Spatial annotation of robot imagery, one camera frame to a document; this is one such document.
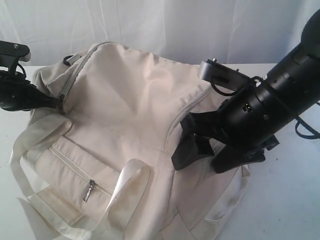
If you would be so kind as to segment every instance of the white fabric backdrop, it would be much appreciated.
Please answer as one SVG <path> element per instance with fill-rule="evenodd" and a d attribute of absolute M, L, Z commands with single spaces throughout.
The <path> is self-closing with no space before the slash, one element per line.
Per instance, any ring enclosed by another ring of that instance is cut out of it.
<path fill-rule="evenodd" d="M 320 0 L 0 0 L 0 40 L 49 65 L 119 42 L 184 63 L 275 63 L 300 41 Z"/>

